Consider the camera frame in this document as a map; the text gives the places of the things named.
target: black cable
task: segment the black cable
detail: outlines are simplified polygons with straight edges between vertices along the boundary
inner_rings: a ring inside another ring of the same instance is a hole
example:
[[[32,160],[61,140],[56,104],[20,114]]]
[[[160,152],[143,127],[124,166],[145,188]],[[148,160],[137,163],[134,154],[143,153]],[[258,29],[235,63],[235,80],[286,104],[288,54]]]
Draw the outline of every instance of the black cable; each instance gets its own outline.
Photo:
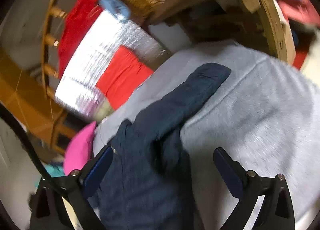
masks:
[[[34,166],[37,168],[41,176],[50,184],[52,189],[56,191],[60,196],[67,198],[67,194],[60,188],[52,179],[50,174],[46,171],[44,166],[42,165],[38,155],[35,152],[26,132],[23,130],[19,122],[15,119],[15,117],[0,103],[0,118],[6,122],[6,124],[14,131],[16,136],[18,136],[21,141],[24,149],[28,153],[31,161]]]

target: gray sheet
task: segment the gray sheet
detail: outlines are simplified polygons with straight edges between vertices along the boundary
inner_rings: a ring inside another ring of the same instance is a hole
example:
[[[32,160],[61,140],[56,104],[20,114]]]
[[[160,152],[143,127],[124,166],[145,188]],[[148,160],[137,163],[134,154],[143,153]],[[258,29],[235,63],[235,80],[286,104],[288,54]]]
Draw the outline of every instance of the gray sheet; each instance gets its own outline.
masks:
[[[205,229],[219,229],[238,201],[212,161],[220,146],[246,170],[265,177],[283,173],[298,221],[320,193],[320,91],[296,69],[233,41],[203,43],[174,54],[100,124],[94,153],[125,118],[134,121],[141,109],[207,62],[229,67],[231,75],[180,133],[190,154],[192,188]],[[262,200],[246,229],[253,226]]]

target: table covered with gray cloth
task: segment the table covered with gray cloth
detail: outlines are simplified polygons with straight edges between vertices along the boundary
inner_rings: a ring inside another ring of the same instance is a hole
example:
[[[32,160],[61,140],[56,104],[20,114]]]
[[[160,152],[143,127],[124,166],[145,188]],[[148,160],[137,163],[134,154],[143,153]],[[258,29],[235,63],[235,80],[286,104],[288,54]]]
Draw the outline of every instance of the table covered with gray cloth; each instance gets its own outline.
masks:
[[[204,228],[219,229],[238,202],[213,164],[216,147],[260,176],[283,173],[298,221],[320,195],[320,90],[295,68],[233,41],[198,44],[174,54],[98,126],[94,154],[124,119],[134,121],[140,110],[208,62],[232,72],[180,132],[190,155],[192,190]],[[253,226],[262,200],[246,229]]]

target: wooden chair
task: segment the wooden chair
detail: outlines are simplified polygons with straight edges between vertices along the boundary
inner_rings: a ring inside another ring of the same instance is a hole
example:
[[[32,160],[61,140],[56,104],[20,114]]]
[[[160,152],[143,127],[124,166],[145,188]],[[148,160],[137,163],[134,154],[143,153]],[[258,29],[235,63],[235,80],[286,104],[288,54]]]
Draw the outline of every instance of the wooden chair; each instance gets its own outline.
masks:
[[[55,92],[49,86],[49,76],[58,78],[59,74],[55,70],[55,68],[50,66],[48,63],[48,49],[49,47],[57,48],[59,46],[59,42],[50,34],[50,28],[53,18],[65,19],[68,15],[66,12],[64,12],[56,5],[56,2],[57,0],[50,0],[49,2],[48,11],[44,20],[41,54],[41,77],[44,89],[44,96],[46,99],[49,97],[53,100],[55,99]],[[68,112],[62,110],[61,114],[59,115],[59,118],[57,118],[57,121],[54,124],[54,128],[52,130],[52,140],[49,143],[49,147],[61,154],[64,154],[65,147],[70,141],[70,139],[85,124],[86,123],[84,123],[80,119],[72,117],[68,114]]]
[[[186,9],[206,1],[209,0],[166,0],[151,14],[148,24],[165,20],[172,23],[174,19],[194,42],[234,38],[246,47],[292,64],[295,56],[292,34],[282,26],[273,0],[239,0],[242,9],[239,13],[192,20]]]

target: red cloth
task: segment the red cloth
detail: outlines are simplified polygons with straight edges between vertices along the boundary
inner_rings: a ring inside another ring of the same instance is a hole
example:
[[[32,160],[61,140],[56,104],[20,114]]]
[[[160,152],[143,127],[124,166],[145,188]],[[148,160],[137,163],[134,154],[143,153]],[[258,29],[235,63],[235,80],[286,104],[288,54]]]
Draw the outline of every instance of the red cloth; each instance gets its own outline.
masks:
[[[96,87],[102,91],[109,100],[110,106],[116,110],[152,73],[149,67],[139,62],[132,51],[121,45]]]
[[[103,10],[97,2],[98,0],[77,0],[66,18],[58,48],[60,78],[80,42]]]
[[[310,0],[277,0],[287,20],[293,19],[303,24],[320,26],[320,16]]]

